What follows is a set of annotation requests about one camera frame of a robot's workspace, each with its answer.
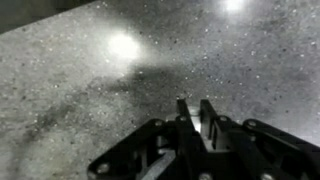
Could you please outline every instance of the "speckled floor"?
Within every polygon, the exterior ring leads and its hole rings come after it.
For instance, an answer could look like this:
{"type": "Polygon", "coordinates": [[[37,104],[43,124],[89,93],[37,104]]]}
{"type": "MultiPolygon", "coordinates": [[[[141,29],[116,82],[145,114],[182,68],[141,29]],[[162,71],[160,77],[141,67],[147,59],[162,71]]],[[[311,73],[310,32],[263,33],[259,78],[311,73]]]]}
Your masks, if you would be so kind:
{"type": "Polygon", "coordinates": [[[0,179],[86,179],[92,159],[177,98],[320,145],[319,8],[97,1],[2,34],[0,179]]]}

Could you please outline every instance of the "metal frame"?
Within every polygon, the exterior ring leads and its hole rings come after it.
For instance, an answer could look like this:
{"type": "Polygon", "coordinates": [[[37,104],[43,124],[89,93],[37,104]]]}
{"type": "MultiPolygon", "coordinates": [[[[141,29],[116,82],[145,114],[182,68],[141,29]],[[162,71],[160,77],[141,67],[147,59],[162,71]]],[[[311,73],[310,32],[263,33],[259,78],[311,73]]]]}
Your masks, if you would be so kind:
{"type": "Polygon", "coordinates": [[[88,167],[90,180],[138,180],[168,150],[176,157],[158,180],[319,180],[320,149],[258,120],[239,125],[200,103],[201,134],[184,100],[175,121],[152,119],[88,167]],[[210,142],[209,152],[204,141],[210,142]]]}

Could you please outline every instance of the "bolt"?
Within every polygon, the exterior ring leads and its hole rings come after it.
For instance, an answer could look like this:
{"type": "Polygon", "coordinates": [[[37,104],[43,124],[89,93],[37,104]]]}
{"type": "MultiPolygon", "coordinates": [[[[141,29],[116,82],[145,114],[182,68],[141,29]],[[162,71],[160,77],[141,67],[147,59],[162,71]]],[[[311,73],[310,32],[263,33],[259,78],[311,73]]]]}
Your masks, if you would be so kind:
{"type": "Polygon", "coordinates": [[[261,175],[261,180],[275,180],[274,177],[270,174],[267,174],[267,173],[263,173],[261,175]]]}
{"type": "Polygon", "coordinates": [[[103,173],[107,173],[109,169],[110,169],[110,165],[108,163],[104,163],[98,167],[97,172],[99,174],[103,174],[103,173]]]}
{"type": "Polygon", "coordinates": [[[250,136],[250,140],[251,140],[251,141],[256,141],[256,139],[257,139],[257,137],[255,137],[255,136],[250,136]]]}
{"type": "Polygon", "coordinates": [[[224,117],[224,116],[221,116],[221,117],[220,117],[220,120],[221,120],[221,121],[227,121],[228,119],[227,119],[226,117],[224,117]]]}
{"type": "Polygon", "coordinates": [[[249,125],[255,127],[257,124],[254,121],[249,121],[249,125]]]}
{"type": "Polygon", "coordinates": [[[97,179],[97,176],[93,172],[88,172],[88,178],[89,180],[95,180],[97,179]]]}
{"type": "Polygon", "coordinates": [[[170,150],[169,149],[165,149],[165,148],[158,150],[158,154],[166,154],[168,152],[170,152],[170,150]]]}
{"type": "Polygon", "coordinates": [[[181,117],[180,117],[180,120],[181,120],[181,121],[186,121],[187,118],[186,118],[185,116],[181,116],[181,117]]]}
{"type": "Polygon", "coordinates": [[[157,121],[156,126],[162,126],[163,122],[162,121],[157,121]]]}
{"type": "Polygon", "coordinates": [[[202,173],[199,176],[199,180],[212,180],[212,177],[208,173],[202,173]]]}

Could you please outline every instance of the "black metal bracket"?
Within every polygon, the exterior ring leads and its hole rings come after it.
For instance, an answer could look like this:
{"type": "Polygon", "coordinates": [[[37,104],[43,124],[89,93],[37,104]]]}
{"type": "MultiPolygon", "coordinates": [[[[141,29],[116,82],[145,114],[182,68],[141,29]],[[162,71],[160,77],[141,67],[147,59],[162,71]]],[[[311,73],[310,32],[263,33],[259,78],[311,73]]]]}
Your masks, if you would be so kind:
{"type": "Polygon", "coordinates": [[[201,134],[184,100],[175,121],[153,119],[88,167],[90,180],[139,180],[167,150],[158,180],[319,180],[320,148],[258,120],[242,125],[200,103],[201,134]],[[208,151],[210,142],[213,151],[208,151]]]}

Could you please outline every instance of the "granite surface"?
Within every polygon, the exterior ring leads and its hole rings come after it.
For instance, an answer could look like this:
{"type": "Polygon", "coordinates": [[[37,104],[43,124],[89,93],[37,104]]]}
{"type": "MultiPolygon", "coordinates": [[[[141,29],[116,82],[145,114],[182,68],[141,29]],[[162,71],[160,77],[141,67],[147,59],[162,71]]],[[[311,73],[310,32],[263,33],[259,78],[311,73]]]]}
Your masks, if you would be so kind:
{"type": "Polygon", "coordinates": [[[320,145],[319,8],[96,1],[0,35],[0,179],[86,179],[92,159],[179,98],[320,145]]]}

